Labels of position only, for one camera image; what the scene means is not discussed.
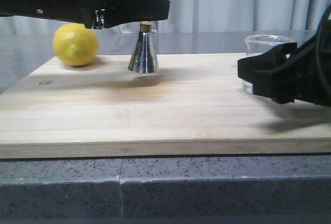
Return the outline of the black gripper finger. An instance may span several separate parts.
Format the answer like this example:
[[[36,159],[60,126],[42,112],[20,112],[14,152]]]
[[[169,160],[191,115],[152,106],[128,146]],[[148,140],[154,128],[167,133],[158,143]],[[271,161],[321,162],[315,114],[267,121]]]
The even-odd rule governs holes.
[[[141,21],[166,20],[169,16],[169,0],[105,0],[103,27]]]

